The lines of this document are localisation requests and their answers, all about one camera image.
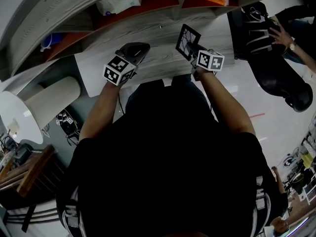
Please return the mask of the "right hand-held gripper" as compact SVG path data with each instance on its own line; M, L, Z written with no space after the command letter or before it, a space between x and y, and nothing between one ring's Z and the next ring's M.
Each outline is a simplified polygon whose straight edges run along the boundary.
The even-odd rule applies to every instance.
M199 81L197 67L201 67L207 71L211 71L214 74L221 71L224 64L224 55L210 50L199 50L199 45L196 43L188 42L186 44L186 50L188 51L188 60L192 60L192 75L195 81Z

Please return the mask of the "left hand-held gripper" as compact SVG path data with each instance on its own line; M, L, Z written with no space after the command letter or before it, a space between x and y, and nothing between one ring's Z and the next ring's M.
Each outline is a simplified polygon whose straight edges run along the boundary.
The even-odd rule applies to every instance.
M115 52L113 58L104 65L103 78L119 86L131 79L150 50L144 42L130 42Z

